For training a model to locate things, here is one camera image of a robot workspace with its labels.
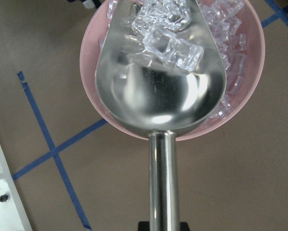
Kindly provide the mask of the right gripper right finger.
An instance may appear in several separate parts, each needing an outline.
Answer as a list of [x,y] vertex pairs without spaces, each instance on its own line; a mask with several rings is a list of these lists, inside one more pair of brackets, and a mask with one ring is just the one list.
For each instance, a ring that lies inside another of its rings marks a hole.
[[180,231],[189,231],[189,225],[187,222],[180,222]]

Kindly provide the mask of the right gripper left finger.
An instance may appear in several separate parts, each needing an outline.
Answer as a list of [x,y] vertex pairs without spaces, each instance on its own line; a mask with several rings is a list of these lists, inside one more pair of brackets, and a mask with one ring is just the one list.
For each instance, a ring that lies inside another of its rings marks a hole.
[[138,223],[137,231],[150,231],[150,222],[149,221],[140,221]]

